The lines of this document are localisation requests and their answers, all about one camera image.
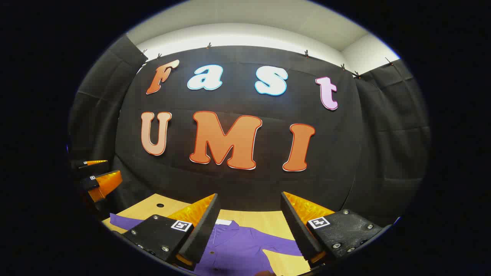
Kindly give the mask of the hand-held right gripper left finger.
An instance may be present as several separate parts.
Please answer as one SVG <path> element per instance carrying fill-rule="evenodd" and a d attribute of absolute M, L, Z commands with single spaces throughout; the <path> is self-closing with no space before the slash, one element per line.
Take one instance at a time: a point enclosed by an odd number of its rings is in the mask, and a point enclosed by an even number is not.
<path fill-rule="evenodd" d="M 171 215 L 149 216 L 124 232 L 122 241 L 170 265 L 194 269 L 202 258 L 219 211 L 219 195 L 212 194 Z"/>

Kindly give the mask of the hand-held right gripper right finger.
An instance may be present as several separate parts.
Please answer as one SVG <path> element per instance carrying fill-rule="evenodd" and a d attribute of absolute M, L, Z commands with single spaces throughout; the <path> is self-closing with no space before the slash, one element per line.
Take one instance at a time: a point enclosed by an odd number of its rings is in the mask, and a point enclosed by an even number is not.
<path fill-rule="evenodd" d="M 331 211 L 288 192 L 281 193 L 280 208 L 310 267 L 354 255 L 385 232 L 384 227 L 352 210 Z"/>

